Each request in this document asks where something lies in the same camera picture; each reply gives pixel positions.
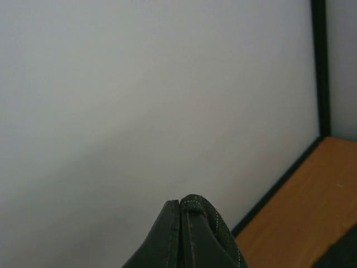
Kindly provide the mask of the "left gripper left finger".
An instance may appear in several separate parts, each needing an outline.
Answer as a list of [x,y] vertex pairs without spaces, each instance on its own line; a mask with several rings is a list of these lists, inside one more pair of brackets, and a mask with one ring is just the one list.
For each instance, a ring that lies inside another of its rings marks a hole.
[[123,265],[131,268],[177,267],[179,252],[179,201],[167,201],[146,239]]

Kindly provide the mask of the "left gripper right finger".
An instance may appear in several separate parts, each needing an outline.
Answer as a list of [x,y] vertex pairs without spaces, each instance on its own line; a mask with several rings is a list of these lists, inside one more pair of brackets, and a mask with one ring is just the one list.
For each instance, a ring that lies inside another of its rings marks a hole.
[[181,216],[181,225],[184,267],[237,267],[215,238],[202,214],[184,212]]

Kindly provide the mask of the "black enclosure frame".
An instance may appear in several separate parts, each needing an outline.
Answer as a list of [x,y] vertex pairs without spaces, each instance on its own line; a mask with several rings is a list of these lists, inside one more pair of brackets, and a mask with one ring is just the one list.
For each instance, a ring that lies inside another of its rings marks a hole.
[[329,56],[327,44],[327,4],[324,0],[310,1],[311,21],[313,33],[313,53],[315,63],[317,111],[319,135],[312,144],[298,157],[289,169],[276,181],[259,202],[246,214],[245,217],[232,229],[234,237],[257,216],[257,214],[274,197],[280,188],[316,150],[318,145],[331,135],[331,109],[329,85]]

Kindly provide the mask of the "dark pinstriped shirt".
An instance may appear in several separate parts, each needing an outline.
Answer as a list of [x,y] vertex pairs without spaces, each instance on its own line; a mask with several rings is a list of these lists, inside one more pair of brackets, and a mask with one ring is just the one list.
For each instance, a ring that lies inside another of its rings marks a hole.
[[[202,214],[208,222],[215,238],[237,264],[237,267],[248,267],[228,226],[216,208],[207,199],[195,194],[184,197],[180,201],[180,216],[182,216],[184,212]],[[180,227],[180,246],[177,266],[184,267],[181,223]],[[356,226],[343,235],[334,245],[330,246],[326,253],[313,264],[313,267],[356,267]]]

